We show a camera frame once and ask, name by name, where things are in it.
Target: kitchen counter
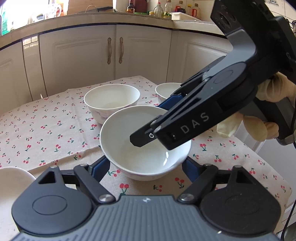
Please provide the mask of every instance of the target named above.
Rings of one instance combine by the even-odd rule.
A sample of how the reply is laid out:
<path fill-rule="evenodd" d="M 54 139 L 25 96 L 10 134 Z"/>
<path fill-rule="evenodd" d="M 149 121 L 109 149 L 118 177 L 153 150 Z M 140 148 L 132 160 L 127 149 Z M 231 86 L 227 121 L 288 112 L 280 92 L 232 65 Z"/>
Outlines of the kitchen counter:
<path fill-rule="evenodd" d="M 128 13 L 81 13 L 51 18 L 24 27 L 15 29 L 0 36 L 0 50 L 16 43 L 21 39 L 38 33 L 50 32 L 72 26 L 99 25 L 99 24 L 135 24 L 152 27 L 161 27 L 173 30 L 186 30 L 224 36 L 222 31 L 213 23 L 202 21 L 178 20 L 172 21 L 164 18 Z"/>

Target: beige glove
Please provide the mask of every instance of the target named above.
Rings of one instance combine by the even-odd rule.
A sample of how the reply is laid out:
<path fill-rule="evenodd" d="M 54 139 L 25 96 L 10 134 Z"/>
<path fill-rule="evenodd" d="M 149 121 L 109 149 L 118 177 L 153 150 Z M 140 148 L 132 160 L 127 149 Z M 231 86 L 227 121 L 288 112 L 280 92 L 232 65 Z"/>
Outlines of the beige glove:
<path fill-rule="evenodd" d="M 268 79 L 258 86 L 256 97 L 259 100 L 278 102 L 288 97 L 295 107 L 296 85 L 288 78 L 277 72 L 271 79 Z M 255 116 L 245 116 L 239 112 L 234 113 L 217 125 L 217 132 L 222 137 L 232 136 L 238 129 L 241 122 L 248 133 L 256 141 L 264 141 L 279 136 L 279 127 L 274 122 L 263 122 Z"/>

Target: gray textured surface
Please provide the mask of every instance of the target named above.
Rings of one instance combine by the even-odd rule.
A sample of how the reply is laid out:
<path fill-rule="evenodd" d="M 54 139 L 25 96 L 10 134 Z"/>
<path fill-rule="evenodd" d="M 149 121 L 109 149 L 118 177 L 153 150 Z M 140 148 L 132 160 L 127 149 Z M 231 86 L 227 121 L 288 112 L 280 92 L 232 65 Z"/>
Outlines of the gray textured surface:
<path fill-rule="evenodd" d="M 19 234 L 13 241 L 277 241 L 273 234 L 256 238 L 230 237 L 204 222 L 194 206 L 172 196 L 122 196 L 100 206 L 82 227 L 59 237 Z"/>

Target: handle grip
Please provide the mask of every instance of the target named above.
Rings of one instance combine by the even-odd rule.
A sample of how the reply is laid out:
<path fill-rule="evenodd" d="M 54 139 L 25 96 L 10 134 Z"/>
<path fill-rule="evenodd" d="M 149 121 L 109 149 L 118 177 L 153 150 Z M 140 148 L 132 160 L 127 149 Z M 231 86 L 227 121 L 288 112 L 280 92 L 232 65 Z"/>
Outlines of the handle grip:
<path fill-rule="evenodd" d="M 112 55 L 112 45 L 111 45 L 111 38 L 108 38 L 108 49 L 109 49 L 109 54 L 108 54 L 108 60 L 107 64 L 111 64 L 111 55 Z"/>
<path fill-rule="evenodd" d="M 122 57 L 123 57 L 123 54 L 124 54 L 123 37 L 120 37 L 119 41 L 120 41 L 120 57 L 119 57 L 119 63 L 121 64 L 122 63 Z"/>

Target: white ceramic bowl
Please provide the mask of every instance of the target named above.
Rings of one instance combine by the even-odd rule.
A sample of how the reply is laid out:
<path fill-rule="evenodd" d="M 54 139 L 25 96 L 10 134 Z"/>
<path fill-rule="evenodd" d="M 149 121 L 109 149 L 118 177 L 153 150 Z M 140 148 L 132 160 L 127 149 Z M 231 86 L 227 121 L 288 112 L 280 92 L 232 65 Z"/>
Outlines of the white ceramic bowl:
<path fill-rule="evenodd" d="M 11 207 L 18 196 L 33 182 L 35 177 L 18 167 L 0 169 L 0 236 L 9 241 L 19 231 L 11 216 Z"/>
<path fill-rule="evenodd" d="M 180 83 L 163 83 L 155 88 L 160 102 L 165 101 L 172 93 L 174 93 L 181 86 Z"/>
<path fill-rule="evenodd" d="M 140 95 L 140 91 L 130 85 L 102 85 L 87 92 L 84 103 L 93 118 L 103 124 L 116 111 L 136 105 Z"/>
<path fill-rule="evenodd" d="M 130 142 L 130 135 L 166 110 L 153 106 L 132 106 L 110 116 L 100 141 L 105 156 L 126 176 L 139 181 L 158 179 L 179 166 L 188 156 L 191 140 L 167 150 L 159 140 L 142 147 Z"/>

